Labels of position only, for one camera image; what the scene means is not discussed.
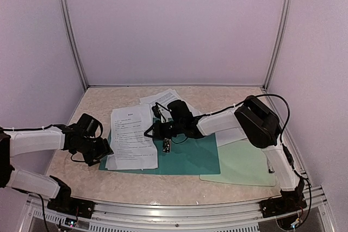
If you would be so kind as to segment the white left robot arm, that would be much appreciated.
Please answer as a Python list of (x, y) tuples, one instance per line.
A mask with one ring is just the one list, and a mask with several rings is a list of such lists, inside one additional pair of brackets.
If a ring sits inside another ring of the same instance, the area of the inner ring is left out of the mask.
[(83, 163), (93, 166), (113, 153), (107, 139), (102, 138), (102, 123), (82, 114), (77, 123), (66, 126), (51, 124), (40, 128), (1, 129), (1, 187), (10, 187), (54, 199), (65, 213), (76, 208), (76, 200), (65, 190), (70, 188), (56, 178), (15, 167), (11, 158), (40, 151), (79, 153)]

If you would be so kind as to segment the metal folder clip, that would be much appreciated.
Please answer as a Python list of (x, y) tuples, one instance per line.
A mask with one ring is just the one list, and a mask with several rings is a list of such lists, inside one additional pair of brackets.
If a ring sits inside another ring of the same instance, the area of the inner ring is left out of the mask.
[(164, 139), (163, 140), (163, 149), (162, 149), (162, 151), (164, 153), (171, 152), (171, 145), (172, 145), (172, 140), (171, 139)]

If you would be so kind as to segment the printed paper sheet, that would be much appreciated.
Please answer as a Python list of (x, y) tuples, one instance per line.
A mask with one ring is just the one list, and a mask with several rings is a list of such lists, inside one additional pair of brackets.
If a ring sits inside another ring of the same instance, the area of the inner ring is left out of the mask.
[(152, 125), (148, 104), (114, 109), (111, 113), (110, 146), (114, 154), (108, 156), (109, 171), (153, 170), (158, 168), (158, 151), (144, 132)]

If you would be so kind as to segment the dark green folder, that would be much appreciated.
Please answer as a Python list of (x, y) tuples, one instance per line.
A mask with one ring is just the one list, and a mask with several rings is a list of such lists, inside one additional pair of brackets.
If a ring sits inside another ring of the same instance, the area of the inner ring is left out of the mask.
[(98, 169), (100, 171), (155, 175), (203, 175), (220, 173), (218, 148), (214, 134), (201, 139), (190, 139), (180, 134), (174, 138), (169, 153), (162, 151), (162, 141), (153, 140), (153, 144), (157, 148), (157, 168), (117, 170), (115, 157), (109, 155), (101, 160)]

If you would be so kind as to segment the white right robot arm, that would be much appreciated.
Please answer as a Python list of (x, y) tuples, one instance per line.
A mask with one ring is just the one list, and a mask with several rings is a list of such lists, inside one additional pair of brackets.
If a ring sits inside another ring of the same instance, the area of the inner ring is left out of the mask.
[(260, 98), (260, 95), (250, 95), (237, 104), (197, 116), (192, 114), (186, 102), (177, 99), (164, 107), (171, 115), (168, 121), (159, 110), (162, 105), (156, 103), (152, 107), (156, 121), (144, 136), (162, 141), (170, 141), (180, 134), (189, 139), (202, 139), (220, 131), (241, 128), (250, 143), (260, 149), (275, 168), (282, 195), (278, 208), (290, 212), (299, 204), (305, 179), (296, 170), (293, 156), (283, 142), (285, 127)]

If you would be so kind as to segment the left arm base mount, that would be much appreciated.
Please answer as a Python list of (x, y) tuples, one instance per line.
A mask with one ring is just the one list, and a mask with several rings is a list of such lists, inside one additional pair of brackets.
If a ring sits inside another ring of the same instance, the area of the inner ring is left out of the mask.
[(95, 202), (71, 196), (71, 190), (60, 188), (55, 198), (49, 199), (47, 208), (75, 217), (91, 219)]

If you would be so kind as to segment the printed paper stack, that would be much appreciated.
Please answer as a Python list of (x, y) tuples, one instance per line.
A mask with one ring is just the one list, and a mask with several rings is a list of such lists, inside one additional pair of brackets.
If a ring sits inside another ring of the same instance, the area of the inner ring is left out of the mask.
[[(163, 105), (167, 108), (167, 105), (170, 102), (173, 102), (175, 100), (182, 100), (185, 101), (182, 97), (179, 96), (176, 90), (174, 89), (167, 89), (166, 91), (163, 91), (161, 93), (158, 93), (156, 95), (148, 96), (140, 98), (140, 104), (149, 104), (150, 107), (155, 106), (155, 103), (158, 102), (159, 104)], [(198, 116), (201, 114), (199, 110), (191, 106), (188, 102), (186, 102), (188, 109), (192, 112), (193, 116)], [(160, 107), (160, 112), (163, 114), (163, 116), (168, 119), (171, 118), (171, 115), (168, 111)]]

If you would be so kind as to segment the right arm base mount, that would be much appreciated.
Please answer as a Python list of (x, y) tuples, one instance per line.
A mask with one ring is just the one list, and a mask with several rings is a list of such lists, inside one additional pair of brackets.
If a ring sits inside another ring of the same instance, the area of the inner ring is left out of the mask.
[(281, 190), (280, 197), (262, 200), (259, 205), (263, 218), (284, 215), (307, 207), (302, 186), (296, 187), (294, 191)]

